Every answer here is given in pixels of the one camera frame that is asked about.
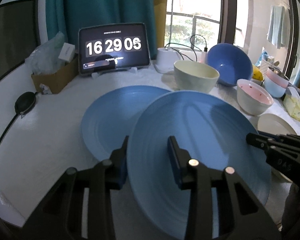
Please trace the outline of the person right hand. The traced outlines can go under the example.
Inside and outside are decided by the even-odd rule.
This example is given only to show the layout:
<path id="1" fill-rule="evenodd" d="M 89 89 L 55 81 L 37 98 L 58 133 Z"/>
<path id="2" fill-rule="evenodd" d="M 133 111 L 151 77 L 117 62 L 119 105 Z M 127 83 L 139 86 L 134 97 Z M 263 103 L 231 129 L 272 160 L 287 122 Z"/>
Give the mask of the person right hand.
<path id="1" fill-rule="evenodd" d="M 300 239 L 300 187 L 294 183 L 285 201 L 281 239 Z"/>

